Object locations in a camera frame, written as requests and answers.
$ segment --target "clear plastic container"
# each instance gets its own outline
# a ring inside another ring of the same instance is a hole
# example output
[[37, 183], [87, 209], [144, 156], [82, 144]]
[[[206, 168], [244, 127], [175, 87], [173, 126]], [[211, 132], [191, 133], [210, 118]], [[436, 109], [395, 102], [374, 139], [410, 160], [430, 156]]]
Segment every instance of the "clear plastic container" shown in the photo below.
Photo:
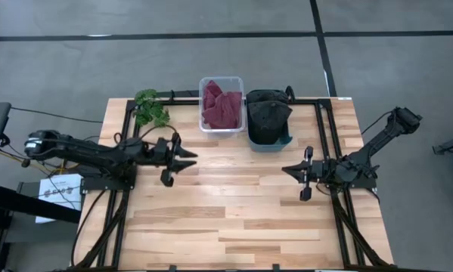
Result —
[[[222, 90], [223, 93], [232, 91], [241, 92], [241, 105], [240, 105], [240, 121], [237, 128], [217, 129], [211, 128], [209, 124], [204, 123], [203, 117], [203, 96], [204, 88], [210, 81], [214, 81]], [[246, 123], [246, 109], [244, 106], [244, 88], [243, 80], [237, 76], [213, 76], [205, 77], [199, 81], [199, 127], [204, 132], [239, 132], [243, 131]]]

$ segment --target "gray carpet floor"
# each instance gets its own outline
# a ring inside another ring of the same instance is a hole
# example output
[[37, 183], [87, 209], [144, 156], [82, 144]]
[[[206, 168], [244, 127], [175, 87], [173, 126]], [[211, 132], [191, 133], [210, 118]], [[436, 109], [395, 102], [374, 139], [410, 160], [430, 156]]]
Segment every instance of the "gray carpet floor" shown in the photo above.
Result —
[[[318, 0], [325, 31], [453, 30], [453, 0]], [[303, 0], [0, 0], [0, 36], [162, 32], [315, 31]], [[453, 271], [453, 156], [431, 147], [453, 138], [453, 36], [327, 38], [339, 96], [352, 97], [361, 128], [395, 106], [424, 119], [395, 139], [380, 164], [379, 196], [396, 263]], [[197, 89], [204, 76], [240, 76], [246, 90], [285, 88], [326, 96], [316, 38], [0, 42], [0, 101], [102, 119], [107, 99], [144, 88]], [[383, 122], [365, 134], [369, 140]], [[11, 112], [14, 147], [50, 128], [77, 138], [100, 125]], [[42, 173], [0, 157], [0, 185]], [[22, 243], [9, 268], [65, 268], [73, 237]]]

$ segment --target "wooden tabletop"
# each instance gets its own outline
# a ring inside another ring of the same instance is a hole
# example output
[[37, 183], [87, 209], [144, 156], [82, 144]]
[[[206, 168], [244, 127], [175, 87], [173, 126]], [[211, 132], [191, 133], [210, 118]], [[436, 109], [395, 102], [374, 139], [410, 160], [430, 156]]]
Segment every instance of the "wooden tabletop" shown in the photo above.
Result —
[[[100, 144], [115, 145], [113, 134], [122, 129], [126, 101], [109, 100]], [[332, 98], [332, 105], [343, 154], [358, 150], [363, 142], [352, 100]], [[290, 107], [293, 141], [279, 153], [254, 153], [246, 132], [229, 138], [202, 132], [197, 106], [169, 107], [170, 125], [181, 135], [183, 147], [198, 154], [197, 164], [176, 175], [172, 188], [161, 184], [160, 169], [139, 167], [119, 268], [167, 269], [170, 264], [179, 269], [270, 269], [272, 264], [284, 269], [341, 268], [330, 197], [314, 188], [312, 199], [300, 202], [302, 186], [281, 171], [282, 166], [299, 163], [308, 145], [314, 147], [314, 159], [323, 159], [314, 107]], [[335, 154], [326, 112], [323, 117], [330, 154]], [[161, 128], [145, 140], [171, 135], [170, 129]], [[97, 195], [92, 192], [85, 198], [82, 219]], [[392, 263], [377, 200], [362, 189], [352, 190], [352, 199], [359, 230], [379, 256]], [[86, 221], [76, 262], [101, 234], [107, 201], [108, 192]], [[346, 235], [355, 263], [347, 229]], [[114, 241], [113, 233], [106, 264], [111, 263]]]

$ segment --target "green plant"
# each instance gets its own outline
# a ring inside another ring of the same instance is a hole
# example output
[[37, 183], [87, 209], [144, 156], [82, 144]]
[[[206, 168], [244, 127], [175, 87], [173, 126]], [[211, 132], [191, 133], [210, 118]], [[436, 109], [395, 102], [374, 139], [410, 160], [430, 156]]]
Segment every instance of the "green plant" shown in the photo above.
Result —
[[170, 120], [169, 111], [165, 110], [163, 105], [156, 101], [157, 91], [154, 89], [146, 89], [139, 91], [135, 95], [135, 102], [138, 109], [134, 112], [135, 122], [139, 126], [148, 124], [154, 121], [154, 125], [163, 127]]

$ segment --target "white paper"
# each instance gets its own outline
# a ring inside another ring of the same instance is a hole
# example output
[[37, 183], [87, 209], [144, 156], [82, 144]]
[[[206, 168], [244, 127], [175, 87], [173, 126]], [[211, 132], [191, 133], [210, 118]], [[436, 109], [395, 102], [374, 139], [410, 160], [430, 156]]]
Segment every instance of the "white paper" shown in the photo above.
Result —
[[[81, 211], [81, 180], [82, 176], [78, 174], [55, 175], [51, 178], [42, 179], [39, 183], [39, 199]], [[39, 216], [36, 216], [35, 220], [37, 224], [51, 221], [54, 221], [54, 219], [43, 218]]]

